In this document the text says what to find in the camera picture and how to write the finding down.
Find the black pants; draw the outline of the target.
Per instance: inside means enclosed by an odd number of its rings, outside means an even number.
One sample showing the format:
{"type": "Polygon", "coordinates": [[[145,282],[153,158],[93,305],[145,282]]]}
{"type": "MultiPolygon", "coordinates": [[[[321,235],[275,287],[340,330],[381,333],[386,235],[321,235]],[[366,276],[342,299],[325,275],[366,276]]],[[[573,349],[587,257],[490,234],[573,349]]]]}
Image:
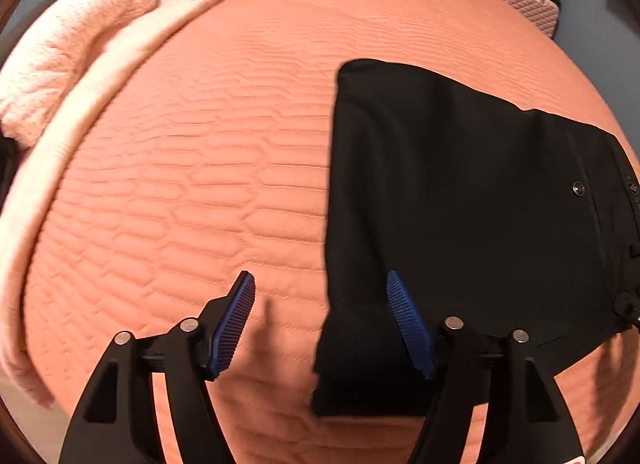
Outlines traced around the black pants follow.
{"type": "Polygon", "coordinates": [[[391,273],[428,332],[452,316],[495,338],[521,328],[551,372],[623,331],[639,198],[613,135],[413,65],[353,60],[336,83],[315,414],[426,413],[391,273]]]}

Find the light pink folded blanket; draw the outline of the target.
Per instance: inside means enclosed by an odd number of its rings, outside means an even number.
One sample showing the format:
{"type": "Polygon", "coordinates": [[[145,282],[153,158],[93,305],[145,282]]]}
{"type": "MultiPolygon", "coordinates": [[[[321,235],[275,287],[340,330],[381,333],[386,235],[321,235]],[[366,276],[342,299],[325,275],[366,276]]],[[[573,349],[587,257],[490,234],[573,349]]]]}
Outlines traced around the light pink folded blanket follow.
{"type": "Polygon", "coordinates": [[[82,138],[142,63],[180,28],[223,0],[158,0],[157,6],[94,42],[81,78],[20,166],[1,211],[1,365],[13,384],[48,408],[50,390],[26,348],[23,290],[32,250],[58,183],[82,138]]]}

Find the salmon quilted bedspread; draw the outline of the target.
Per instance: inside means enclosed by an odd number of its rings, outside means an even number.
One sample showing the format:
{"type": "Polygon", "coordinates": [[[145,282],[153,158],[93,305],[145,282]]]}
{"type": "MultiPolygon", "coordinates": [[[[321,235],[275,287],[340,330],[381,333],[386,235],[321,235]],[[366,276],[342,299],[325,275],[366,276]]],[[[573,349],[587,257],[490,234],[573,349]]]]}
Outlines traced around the salmon quilted bedspread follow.
{"type": "Polygon", "coordinates": [[[24,287],[26,346],[72,413],[112,337],[166,332],[238,273],[257,296],[210,393],[240,463],[402,463],[411,418],[309,409],[335,75],[409,63],[622,131],[588,78],[498,0],[224,0],[146,60],[89,129],[43,221],[24,287]]]}

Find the black crumpled garment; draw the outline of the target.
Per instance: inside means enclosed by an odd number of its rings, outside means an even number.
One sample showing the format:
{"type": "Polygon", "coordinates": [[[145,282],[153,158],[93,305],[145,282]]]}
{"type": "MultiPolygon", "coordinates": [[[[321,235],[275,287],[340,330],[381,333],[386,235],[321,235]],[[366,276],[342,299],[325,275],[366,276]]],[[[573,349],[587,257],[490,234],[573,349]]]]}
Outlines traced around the black crumpled garment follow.
{"type": "Polygon", "coordinates": [[[8,196],[11,184],[20,166],[21,151],[18,143],[5,136],[0,137],[0,208],[8,196]]]}

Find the pink dotted pillow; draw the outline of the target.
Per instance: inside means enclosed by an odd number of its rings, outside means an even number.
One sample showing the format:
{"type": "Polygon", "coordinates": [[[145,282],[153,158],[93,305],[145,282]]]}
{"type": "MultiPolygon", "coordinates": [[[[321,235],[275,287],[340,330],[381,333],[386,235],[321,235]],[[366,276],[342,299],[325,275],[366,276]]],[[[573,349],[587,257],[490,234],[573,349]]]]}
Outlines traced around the pink dotted pillow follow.
{"type": "Polygon", "coordinates": [[[57,0],[26,30],[1,68],[1,131],[36,144],[85,71],[98,37],[143,16],[158,0],[57,0]]]}

